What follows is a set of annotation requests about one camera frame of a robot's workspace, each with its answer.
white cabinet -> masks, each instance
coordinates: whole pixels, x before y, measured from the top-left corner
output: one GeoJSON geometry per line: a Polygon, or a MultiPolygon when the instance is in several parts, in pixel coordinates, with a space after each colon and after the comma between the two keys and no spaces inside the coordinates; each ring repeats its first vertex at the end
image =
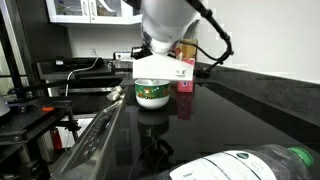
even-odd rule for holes
{"type": "Polygon", "coordinates": [[[142,15],[122,0],[46,0],[53,23],[136,24],[142,15]]]}

plastic bottle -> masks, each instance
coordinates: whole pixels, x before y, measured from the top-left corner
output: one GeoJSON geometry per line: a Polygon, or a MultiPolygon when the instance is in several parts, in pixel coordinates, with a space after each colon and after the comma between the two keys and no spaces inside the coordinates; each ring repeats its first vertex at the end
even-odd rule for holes
{"type": "Polygon", "coordinates": [[[257,150],[225,151],[187,163],[170,173],[173,180],[309,180],[313,165],[299,147],[265,145],[257,150]]]}

